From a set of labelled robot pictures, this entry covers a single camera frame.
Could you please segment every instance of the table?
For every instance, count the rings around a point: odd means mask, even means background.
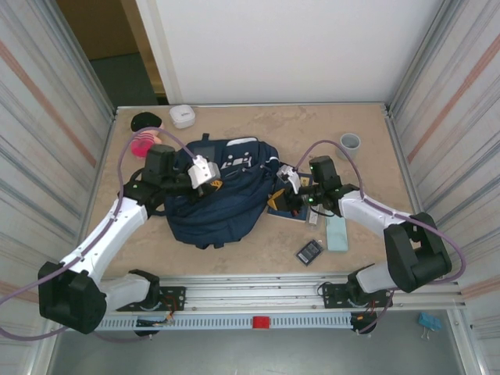
[[[184,142],[256,136],[277,148],[280,159],[295,164],[303,152],[319,139],[338,140],[343,133],[361,137],[356,163],[366,193],[395,209],[411,212],[408,195],[395,157],[388,129],[379,105],[281,105],[195,107],[196,124],[178,130],[170,122],[168,106],[119,109],[109,152],[102,171],[89,230],[106,214],[118,190],[116,164],[121,148],[131,135],[130,121],[139,112],[160,116],[166,128]],[[161,136],[168,145],[168,137]],[[310,157],[330,155],[342,182],[358,185],[346,161],[330,145],[316,147]],[[140,160],[127,152],[124,178],[141,168]],[[306,171],[307,162],[301,170]],[[138,268],[164,277],[169,275],[260,274],[350,272],[385,259],[384,242],[357,223],[347,222],[349,250],[325,251],[310,266],[303,266],[295,253],[311,239],[326,244],[324,220],[316,231],[306,224],[263,213],[253,231],[238,243],[223,248],[200,250],[177,242],[165,218],[152,217],[129,238],[106,271],[108,277],[124,275]]]

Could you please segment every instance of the white wall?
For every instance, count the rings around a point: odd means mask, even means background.
[[[172,103],[378,102],[441,0],[137,0]]]

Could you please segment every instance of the book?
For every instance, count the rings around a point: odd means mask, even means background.
[[[302,186],[309,186],[309,185],[312,185],[314,182],[312,174],[299,173],[298,176],[300,177],[300,183]],[[285,185],[286,185],[286,183],[278,178],[278,181],[276,182],[275,191],[278,191],[278,190],[284,188]],[[291,219],[291,220],[305,222],[307,220],[307,210],[308,210],[307,207],[302,207],[302,209],[300,210],[300,212],[298,213],[297,216],[292,216],[291,212],[289,212],[289,211],[277,211],[275,209],[271,209],[270,207],[268,207],[267,213],[269,213],[270,215],[283,217],[284,219]]]

